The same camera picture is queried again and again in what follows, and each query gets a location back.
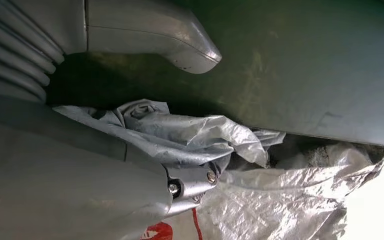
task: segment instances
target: gray plastic part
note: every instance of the gray plastic part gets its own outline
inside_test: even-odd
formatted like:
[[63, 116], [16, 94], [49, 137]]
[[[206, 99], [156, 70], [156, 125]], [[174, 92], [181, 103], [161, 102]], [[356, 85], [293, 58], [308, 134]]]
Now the gray plastic part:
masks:
[[65, 54], [87, 50], [84, 0], [12, 0]]
[[161, 164], [41, 104], [0, 97], [0, 239], [139, 239], [172, 197]]
[[55, 47], [52, 42], [49, 42], [50, 39], [44, 37], [44, 33], [38, 31], [37, 27], [33, 27], [35, 24], [7, 0], [0, 0], [0, 22], [7, 25], [54, 62], [59, 64], [64, 61], [63, 52]]
[[46, 73], [52, 74], [56, 69], [48, 57], [40, 54], [33, 46], [23, 41], [21, 37], [2, 23], [0, 23], [0, 44], [9, 51], [36, 64]]
[[222, 59], [192, 12], [159, 0], [89, 0], [88, 50], [160, 54], [193, 74]]
[[49, 77], [44, 74], [42, 69], [32, 64], [28, 60], [25, 60], [25, 58], [7, 51], [1, 46], [0, 61], [14, 69], [17, 69], [20, 72], [24, 72], [42, 86], [47, 86], [49, 84]]
[[36, 95], [26, 91], [24, 88], [10, 84], [3, 79], [0, 79], [0, 96], [7, 96], [34, 103], [43, 103], [43, 100], [38, 98]]
[[0, 78], [17, 85], [42, 101], [46, 100], [45, 90], [31, 77], [0, 64]]

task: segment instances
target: silver tarp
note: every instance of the silver tarp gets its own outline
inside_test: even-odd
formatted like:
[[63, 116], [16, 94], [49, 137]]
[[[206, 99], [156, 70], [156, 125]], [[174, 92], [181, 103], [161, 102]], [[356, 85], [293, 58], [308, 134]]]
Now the silver tarp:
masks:
[[112, 111], [78, 106], [57, 106], [53, 110], [124, 139], [163, 164], [201, 165], [236, 152], [250, 163], [267, 167], [264, 147], [281, 142], [285, 136], [269, 130], [257, 130], [254, 134], [221, 115], [170, 114], [165, 102], [146, 99], [126, 103]]
[[[384, 161], [349, 143], [303, 154], [306, 168], [224, 172], [197, 209], [203, 239], [336, 240], [345, 232], [344, 198], [376, 177]], [[291, 165], [301, 156], [288, 159]]]
[[271, 164], [267, 149], [282, 143], [284, 133], [252, 131], [220, 115], [174, 115], [166, 103], [146, 99], [112, 111], [53, 109], [122, 138], [161, 163], [224, 160], [218, 162], [224, 169], [226, 156], [233, 152], [246, 160], [225, 171], [197, 209], [203, 239], [208, 240], [338, 239], [346, 225], [344, 197], [376, 177], [384, 163], [382, 154], [373, 161], [368, 149], [335, 142], [304, 152], [281, 150]]

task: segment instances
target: gray metal panel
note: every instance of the gray metal panel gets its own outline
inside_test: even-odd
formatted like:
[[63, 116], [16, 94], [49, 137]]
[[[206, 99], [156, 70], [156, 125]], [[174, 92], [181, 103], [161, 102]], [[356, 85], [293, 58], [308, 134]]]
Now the gray metal panel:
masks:
[[254, 55], [238, 117], [248, 126], [384, 145], [384, 3], [277, 7], [290, 19]]
[[64, 53], [87, 50], [84, 0], [12, 0]]
[[194, 14], [159, 0], [88, 1], [89, 51], [155, 53], [194, 74], [222, 56]]

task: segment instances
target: red marking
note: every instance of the red marking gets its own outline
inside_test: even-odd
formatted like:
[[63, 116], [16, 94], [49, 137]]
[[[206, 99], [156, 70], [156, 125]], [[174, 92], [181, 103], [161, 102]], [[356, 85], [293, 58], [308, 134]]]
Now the red marking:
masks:
[[149, 226], [140, 237], [141, 240], [173, 240], [173, 229], [164, 222]]
[[193, 215], [193, 223], [195, 224], [196, 231], [198, 232], [198, 239], [203, 240], [203, 234], [201, 232], [200, 225], [198, 224], [197, 210], [195, 208], [192, 209], [192, 215]]

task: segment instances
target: metal clamp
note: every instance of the metal clamp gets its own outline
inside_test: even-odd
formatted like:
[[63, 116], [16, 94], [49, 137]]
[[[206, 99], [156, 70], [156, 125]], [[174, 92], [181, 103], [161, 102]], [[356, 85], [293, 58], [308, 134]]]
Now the metal clamp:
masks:
[[212, 162], [201, 166], [164, 165], [173, 202], [167, 217], [197, 207], [204, 193], [217, 185], [219, 171]]

